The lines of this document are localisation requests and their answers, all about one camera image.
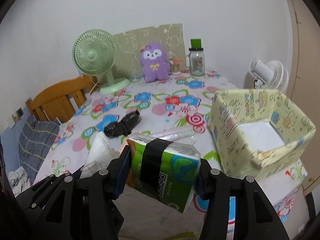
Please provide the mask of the green tissue pack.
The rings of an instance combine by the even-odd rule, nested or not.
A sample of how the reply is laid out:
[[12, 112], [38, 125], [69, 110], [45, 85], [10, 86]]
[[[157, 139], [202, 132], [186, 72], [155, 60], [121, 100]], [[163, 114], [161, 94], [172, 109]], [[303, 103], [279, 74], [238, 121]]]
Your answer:
[[192, 145], [143, 134], [133, 134], [126, 142], [132, 158], [128, 185], [184, 213], [201, 166], [199, 151]]

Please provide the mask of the black plastic bag bundle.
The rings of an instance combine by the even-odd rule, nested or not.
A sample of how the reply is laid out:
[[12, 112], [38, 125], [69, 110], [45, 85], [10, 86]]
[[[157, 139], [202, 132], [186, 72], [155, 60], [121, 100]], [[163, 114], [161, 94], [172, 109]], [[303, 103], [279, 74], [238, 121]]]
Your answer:
[[135, 110], [125, 115], [119, 122], [111, 122], [104, 128], [104, 133], [109, 138], [128, 136], [140, 122], [140, 112]]

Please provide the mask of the clear zip bag bundle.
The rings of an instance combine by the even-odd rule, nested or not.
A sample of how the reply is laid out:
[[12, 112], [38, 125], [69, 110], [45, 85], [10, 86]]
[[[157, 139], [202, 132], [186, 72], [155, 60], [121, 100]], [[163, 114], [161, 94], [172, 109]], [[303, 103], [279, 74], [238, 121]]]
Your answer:
[[191, 128], [179, 127], [154, 133], [151, 136], [162, 140], [193, 145], [196, 142], [194, 134], [195, 132]]

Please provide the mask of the white crumpled cloth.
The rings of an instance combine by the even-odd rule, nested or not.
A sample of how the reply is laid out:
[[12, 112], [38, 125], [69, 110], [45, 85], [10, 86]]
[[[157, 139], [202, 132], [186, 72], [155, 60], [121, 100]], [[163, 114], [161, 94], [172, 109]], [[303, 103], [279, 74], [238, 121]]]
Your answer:
[[15, 197], [31, 186], [30, 178], [22, 166], [16, 171], [10, 171], [8, 174], [8, 180]]

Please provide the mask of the grey plaid pillow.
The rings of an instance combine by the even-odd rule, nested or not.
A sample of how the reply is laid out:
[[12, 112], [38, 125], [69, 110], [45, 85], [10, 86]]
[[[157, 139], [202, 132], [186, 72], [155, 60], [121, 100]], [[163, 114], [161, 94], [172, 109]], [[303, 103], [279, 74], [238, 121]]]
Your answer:
[[33, 115], [27, 118], [18, 140], [18, 156], [31, 184], [35, 182], [58, 133], [59, 125], [55, 122], [39, 121]]

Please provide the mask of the yellow cartoon storage box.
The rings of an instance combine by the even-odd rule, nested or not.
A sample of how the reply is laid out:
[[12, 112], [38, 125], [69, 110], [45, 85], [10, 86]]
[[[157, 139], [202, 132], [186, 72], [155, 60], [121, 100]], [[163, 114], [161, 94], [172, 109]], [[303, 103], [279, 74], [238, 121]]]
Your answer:
[[208, 122], [223, 171], [262, 180], [295, 163], [316, 126], [275, 89], [220, 89]]

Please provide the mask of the white standing fan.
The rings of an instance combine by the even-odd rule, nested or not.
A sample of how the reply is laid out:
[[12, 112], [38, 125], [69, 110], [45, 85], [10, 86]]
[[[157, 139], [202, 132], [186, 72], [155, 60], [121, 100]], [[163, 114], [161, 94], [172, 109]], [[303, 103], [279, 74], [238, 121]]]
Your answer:
[[253, 59], [245, 76], [245, 88], [277, 89], [286, 93], [289, 84], [289, 72], [278, 60], [263, 63]]

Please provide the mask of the green desk fan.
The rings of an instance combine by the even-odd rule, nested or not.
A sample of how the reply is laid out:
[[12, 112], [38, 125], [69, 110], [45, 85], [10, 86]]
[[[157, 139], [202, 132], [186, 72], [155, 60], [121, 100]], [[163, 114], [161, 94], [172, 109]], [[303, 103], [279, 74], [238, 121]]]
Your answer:
[[101, 94], [112, 94], [126, 88], [130, 81], [115, 79], [112, 68], [117, 58], [115, 38], [101, 29], [92, 29], [82, 33], [72, 48], [72, 60], [76, 68], [87, 76], [106, 77], [107, 83], [100, 87]]

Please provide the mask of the glass jar green lid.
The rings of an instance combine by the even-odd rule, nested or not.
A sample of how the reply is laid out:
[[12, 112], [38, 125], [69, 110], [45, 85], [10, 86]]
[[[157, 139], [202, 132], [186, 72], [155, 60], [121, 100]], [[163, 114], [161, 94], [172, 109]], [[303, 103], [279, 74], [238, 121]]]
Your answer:
[[200, 38], [193, 38], [190, 40], [191, 47], [189, 48], [189, 54], [187, 59], [189, 63], [187, 67], [191, 75], [193, 76], [204, 76], [205, 64], [204, 64], [204, 48]]

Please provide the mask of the purple plush toy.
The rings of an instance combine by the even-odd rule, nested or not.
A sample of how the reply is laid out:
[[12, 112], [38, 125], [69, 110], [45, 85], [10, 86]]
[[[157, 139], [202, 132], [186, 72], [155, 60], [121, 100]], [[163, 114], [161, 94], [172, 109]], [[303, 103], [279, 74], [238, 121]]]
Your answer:
[[167, 53], [160, 43], [153, 42], [145, 46], [140, 51], [139, 62], [146, 83], [169, 78], [170, 64], [167, 62]]

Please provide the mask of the cotton swab container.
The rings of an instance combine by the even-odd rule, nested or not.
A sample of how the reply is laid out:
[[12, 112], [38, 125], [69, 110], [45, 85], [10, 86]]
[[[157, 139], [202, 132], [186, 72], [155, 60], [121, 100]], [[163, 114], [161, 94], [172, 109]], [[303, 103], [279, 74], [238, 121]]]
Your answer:
[[181, 74], [181, 64], [184, 63], [183, 59], [170, 59], [170, 71], [171, 75], [179, 75]]

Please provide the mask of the beige door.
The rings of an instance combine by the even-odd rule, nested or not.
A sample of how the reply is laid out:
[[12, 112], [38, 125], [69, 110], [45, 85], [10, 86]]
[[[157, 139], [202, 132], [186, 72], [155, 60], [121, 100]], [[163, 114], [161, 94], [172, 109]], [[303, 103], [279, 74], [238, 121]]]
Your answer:
[[301, 160], [308, 172], [304, 194], [319, 185], [319, 25], [303, 0], [287, 0], [292, 22], [293, 56], [287, 95], [316, 125]]

